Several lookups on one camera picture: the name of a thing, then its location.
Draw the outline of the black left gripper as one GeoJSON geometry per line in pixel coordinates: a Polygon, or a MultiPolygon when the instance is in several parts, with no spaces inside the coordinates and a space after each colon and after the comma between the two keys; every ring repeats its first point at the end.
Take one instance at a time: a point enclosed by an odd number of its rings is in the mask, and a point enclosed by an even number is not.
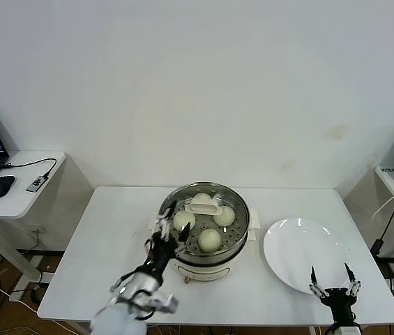
{"type": "Polygon", "coordinates": [[[149,254],[144,267],[146,273],[154,277],[154,279],[162,279],[162,274],[167,267],[168,262],[176,257],[177,253],[182,253],[186,250],[186,243],[190,235],[191,223],[182,229],[178,240],[169,237],[170,221],[174,213],[177,201],[173,201],[167,208],[160,210],[156,216],[156,221],[153,226],[153,235],[149,254]]]}

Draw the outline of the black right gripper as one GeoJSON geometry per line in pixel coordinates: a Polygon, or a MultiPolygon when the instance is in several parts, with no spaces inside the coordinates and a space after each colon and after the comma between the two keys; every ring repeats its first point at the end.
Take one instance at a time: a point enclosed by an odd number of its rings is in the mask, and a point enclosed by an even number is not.
{"type": "Polygon", "coordinates": [[[323,289],[317,282],[314,267],[311,267],[309,288],[316,297],[322,297],[323,305],[330,308],[333,316],[334,327],[353,327],[354,313],[351,307],[356,303],[356,296],[361,288],[361,282],[356,280],[354,272],[345,263],[345,269],[349,278],[349,288],[328,288],[323,289]]]}

